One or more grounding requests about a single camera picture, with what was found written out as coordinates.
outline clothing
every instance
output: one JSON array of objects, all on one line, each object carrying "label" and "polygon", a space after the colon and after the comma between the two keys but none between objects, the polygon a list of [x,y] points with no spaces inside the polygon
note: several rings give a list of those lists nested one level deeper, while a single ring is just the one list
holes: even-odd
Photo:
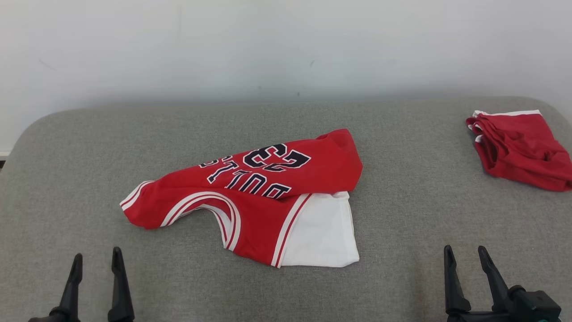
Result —
[{"label": "clothing", "polygon": [[278,268],[341,267],[359,260],[347,191],[362,167],[351,134],[340,129],[144,181],[121,207],[146,229],[207,209],[224,247],[239,256]]},{"label": "clothing", "polygon": [[541,113],[475,111],[466,124],[487,173],[547,190],[572,190],[572,163]]}]

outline white wall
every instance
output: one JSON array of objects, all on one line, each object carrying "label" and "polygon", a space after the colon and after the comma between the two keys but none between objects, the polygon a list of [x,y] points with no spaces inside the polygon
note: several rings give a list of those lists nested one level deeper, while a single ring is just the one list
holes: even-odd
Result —
[{"label": "white wall", "polygon": [[572,118],[570,12],[568,0],[0,0],[0,151],[41,116],[102,100],[524,95]]}]

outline folded red cloth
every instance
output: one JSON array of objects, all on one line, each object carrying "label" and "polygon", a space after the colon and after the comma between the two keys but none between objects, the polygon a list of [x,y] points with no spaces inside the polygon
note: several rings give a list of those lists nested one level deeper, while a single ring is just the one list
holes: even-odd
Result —
[{"label": "folded red cloth", "polygon": [[538,110],[475,111],[466,124],[477,134],[475,147],[490,175],[547,190],[572,190],[570,155]]}]

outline wall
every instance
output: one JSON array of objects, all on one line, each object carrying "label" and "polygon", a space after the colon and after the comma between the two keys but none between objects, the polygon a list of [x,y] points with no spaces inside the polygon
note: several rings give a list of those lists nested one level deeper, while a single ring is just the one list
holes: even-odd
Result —
[{"label": "wall", "polygon": [[0,0],[0,151],[102,101],[524,95],[572,118],[569,1]]}]

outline gray table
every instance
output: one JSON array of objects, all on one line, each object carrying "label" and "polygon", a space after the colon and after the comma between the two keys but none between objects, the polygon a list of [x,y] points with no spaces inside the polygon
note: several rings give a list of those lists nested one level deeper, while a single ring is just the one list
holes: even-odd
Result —
[{"label": "gray table", "polygon": [[[483,172],[464,124],[473,110],[554,108],[524,98],[88,109],[28,128],[0,174],[0,314],[27,321],[57,305],[84,255],[80,319],[106,321],[113,246],[123,249],[138,321],[445,320],[443,247],[465,296],[490,309],[478,245],[507,284],[545,290],[572,318],[572,195]],[[361,260],[276,269],[220,245],[212,215],[166,229],[131,225],[119,202],[143,180],[273,143],[352,132],[364,164],[351,193]]]}]

